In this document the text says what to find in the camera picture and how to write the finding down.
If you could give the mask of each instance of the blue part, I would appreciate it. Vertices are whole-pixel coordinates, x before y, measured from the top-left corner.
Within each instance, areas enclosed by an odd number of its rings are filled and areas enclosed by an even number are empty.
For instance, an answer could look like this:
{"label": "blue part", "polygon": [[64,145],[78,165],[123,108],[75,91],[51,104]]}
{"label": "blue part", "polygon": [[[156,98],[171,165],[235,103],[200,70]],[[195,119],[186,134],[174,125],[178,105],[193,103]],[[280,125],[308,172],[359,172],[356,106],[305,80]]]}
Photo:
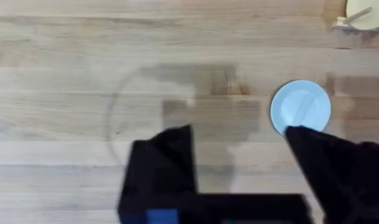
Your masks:
{"label": "blue part", "polygon": [[178,224],[176,209],[149,209],[146,216],[147,224]]}

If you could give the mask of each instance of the wood grain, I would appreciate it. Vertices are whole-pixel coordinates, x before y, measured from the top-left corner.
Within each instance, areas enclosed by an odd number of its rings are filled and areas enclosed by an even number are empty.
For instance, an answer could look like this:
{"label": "wood grain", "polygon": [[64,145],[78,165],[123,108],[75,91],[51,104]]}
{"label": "wood grain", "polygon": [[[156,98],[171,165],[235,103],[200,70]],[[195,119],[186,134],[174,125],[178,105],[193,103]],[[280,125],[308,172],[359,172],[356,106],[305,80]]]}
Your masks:
{"label": "wood grain", "polygon": [[[379,34],[331,0],[0,0],[0,223],[117,223],[135,139],[193,124],[201,192],[303,193],[269,101],[323,86],[325,132],[379,142]],[[250,96],[227,96],[226,75]]]}

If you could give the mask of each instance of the wooden table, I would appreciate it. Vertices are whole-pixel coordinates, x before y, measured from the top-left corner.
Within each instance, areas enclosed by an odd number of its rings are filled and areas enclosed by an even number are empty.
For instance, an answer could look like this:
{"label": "wooden table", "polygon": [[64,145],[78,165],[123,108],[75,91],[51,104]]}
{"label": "wooden table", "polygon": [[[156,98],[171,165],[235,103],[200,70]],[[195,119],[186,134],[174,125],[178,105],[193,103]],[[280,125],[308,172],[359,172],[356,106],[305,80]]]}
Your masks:
{"label": "wooden table", "polygon": [[[271,95],[329,93],[327,133],[379,142],[379,34],[334,0],[0,0],[0,223],[117,223],[129,147],[193,124],[201,192],[300,192]],[[225,75],[250,96],[224,95]]]}

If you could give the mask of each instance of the small white plate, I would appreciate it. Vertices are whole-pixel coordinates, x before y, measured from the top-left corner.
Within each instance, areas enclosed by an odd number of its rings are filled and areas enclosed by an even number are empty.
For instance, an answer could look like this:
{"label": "small white plate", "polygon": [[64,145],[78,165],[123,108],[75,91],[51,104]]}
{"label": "small white plate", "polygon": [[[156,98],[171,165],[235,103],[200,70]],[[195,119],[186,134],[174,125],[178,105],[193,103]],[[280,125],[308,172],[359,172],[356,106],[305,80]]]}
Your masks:
{"label": "small white plate", "polygon": [[284,134],[288,126],[304,126],[322,131],[329,121],[331,105],[326,91],[307,80],[291,81],[282,86],[271,102],[271,121]]}

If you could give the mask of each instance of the white plate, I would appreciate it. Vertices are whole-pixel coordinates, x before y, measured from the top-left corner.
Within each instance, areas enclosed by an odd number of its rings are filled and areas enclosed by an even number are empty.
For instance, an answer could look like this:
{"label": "white plate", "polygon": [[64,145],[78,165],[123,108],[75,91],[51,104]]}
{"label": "white plate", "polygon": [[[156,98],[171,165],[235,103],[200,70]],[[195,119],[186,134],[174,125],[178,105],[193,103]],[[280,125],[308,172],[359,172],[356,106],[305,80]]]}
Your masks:
{"label": "white plate", "polygon": [[348,0],[346,15],[352,16],[368,7],[372,7],[372,11],[351,22],[352,27],[360,30],[379,28],[379,0]]}
{"label": "white plate", "polygon": [[322,131],[330,118],[330,100],[318,84],[296,80],[282,86],[271,102],[271,121],[284,134],[288,126],[305,126]]}

